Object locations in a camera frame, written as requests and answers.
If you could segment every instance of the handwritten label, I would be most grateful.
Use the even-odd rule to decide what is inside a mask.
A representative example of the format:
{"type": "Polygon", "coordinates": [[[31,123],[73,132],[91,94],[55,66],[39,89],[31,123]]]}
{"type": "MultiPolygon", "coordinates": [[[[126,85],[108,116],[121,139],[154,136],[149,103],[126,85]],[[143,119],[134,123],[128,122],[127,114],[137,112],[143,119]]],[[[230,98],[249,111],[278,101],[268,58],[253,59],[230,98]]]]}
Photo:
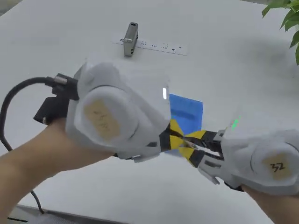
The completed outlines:
{"type": "Polygon", "coordinates": [[[264,159],[263,164],[268,167],[274,180],[283,180],[292,175],[286,154],[284,153],[264,159]]]}
{"type": "Polygon", "coordinates": [[[94,101],[86,106],[84,113],[104,140],[111,140],[120,135],[117,120],[114,119],[102,100],[94,101]]]}

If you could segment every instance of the black cable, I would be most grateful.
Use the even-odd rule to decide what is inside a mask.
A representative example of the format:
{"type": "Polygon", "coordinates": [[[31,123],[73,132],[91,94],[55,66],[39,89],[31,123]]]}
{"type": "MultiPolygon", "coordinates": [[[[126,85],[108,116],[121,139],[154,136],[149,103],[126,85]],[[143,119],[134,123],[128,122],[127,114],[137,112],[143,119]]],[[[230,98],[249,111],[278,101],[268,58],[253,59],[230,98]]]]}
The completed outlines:
{"type": "MultiPolygon", "coordinates": [[[[14,88],[11,89],[11,91],[8,92],[8,94],[6,95],[6,97],[4,98],[3,104],[2,104],[2,108],[1,108],[1,112],[0,112],[0,141],[3,143],[3,145],[5,146],[5,148],[10,152],[12,151],[12,147],[10,146],[10,144],[8,143],[7,139],[5,138],[4,135],[4,128],[5,128],[5,121],[6,121],[6,116],[7,116],[7,111],[8,111],[8,107],[9,104],[11,103],[12,99],[14,98],[14,96],[20,92],[21,90],[25,89],[26,87],[33,85],[33,84],[45,84],[47,86],[53,86],[55,83],[54,79],[51,77],[35,77],[35,78],[30,78],[27,79],[19,84],[17,84],[14,88]]],[[[38,199],[38,197],[36,196],[34,191],[30,192],[32,194],[32,196],[34,197],[34,199],[36,200],[36,204],[38,206],[38,210],[44,214],[44,211],[42,209],[41,203],[38,199]]]]}
{"type": "Polygon", "coordinates": [[[16,221],[16,222],[21,222],[21,223],[27,223],[28,221],[23,220],[23,219],[18,219],[18,218],[10,218],[7,217],[8,220],[16,221]]]}

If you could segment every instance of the white tabletop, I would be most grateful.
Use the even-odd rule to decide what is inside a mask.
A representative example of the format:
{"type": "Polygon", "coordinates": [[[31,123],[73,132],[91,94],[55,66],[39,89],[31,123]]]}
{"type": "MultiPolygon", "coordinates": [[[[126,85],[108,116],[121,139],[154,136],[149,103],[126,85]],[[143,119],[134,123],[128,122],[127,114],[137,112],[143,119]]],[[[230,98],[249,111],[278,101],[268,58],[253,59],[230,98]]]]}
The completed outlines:
{"type": "MultiPolygon", "coordinates": [[[[188,56],[137,49],[130,60],[163,69],[172,93],[203,101],[203,128],[224,128],[240,104],[298,122],[293,32],[279,31],[284,11],[263,20],[262,9],[238,0],[24,0],[0,17],[0,99],[29,77],[72,76],[90,55],[124,60],[112,37],[138,22],[140,38],[189,46],[188,56]]],[[[43,129],[32,117],[49,95],[33,86],[13,101],[6,135],[14,147],[43,129]]],[[[61,173],[36,193],[47,210],[131,224],[271,223],[245,193],[165,154],[61,173]]],[[[36,207],[31,196],[20,204],[36,207]]]]}

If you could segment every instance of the white power strip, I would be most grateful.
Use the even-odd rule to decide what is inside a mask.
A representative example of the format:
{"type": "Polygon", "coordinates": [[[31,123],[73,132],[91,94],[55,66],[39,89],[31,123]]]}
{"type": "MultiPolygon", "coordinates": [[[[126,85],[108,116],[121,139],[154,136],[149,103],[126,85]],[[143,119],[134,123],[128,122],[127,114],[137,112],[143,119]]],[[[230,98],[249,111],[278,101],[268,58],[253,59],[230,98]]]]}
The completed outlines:
{"type": "MultiPolygon", "coordinates": [[[[119,35],[112,39],[112,43],[116,44],[123,44],[123,37],[120,37],[119,35]]],[[[188,55],[188,50],[186,46],[180,45],[180,44],[173,44],[173,43],[166,43],[166,42],[153,42],[153,41],[147,41],[139,39],[136,43],[136,48],[142,48],[142,49],[149,49],[149,50],[156,50],[156,51],[162,51],[167,52],[171,54],[176,55],[188,55]]]]}

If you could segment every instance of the blue cloth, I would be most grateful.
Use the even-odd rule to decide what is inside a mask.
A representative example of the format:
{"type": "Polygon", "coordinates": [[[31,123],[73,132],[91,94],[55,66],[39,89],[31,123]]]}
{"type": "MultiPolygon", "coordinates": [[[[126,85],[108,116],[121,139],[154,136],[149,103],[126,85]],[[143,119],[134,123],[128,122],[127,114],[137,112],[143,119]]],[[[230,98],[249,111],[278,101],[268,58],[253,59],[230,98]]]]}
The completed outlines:
{"type": "Polygon", "coordinates": [[[201,129],[203,104],[200,101],[170,94],[171,118],[189,134],[201,129]]]}

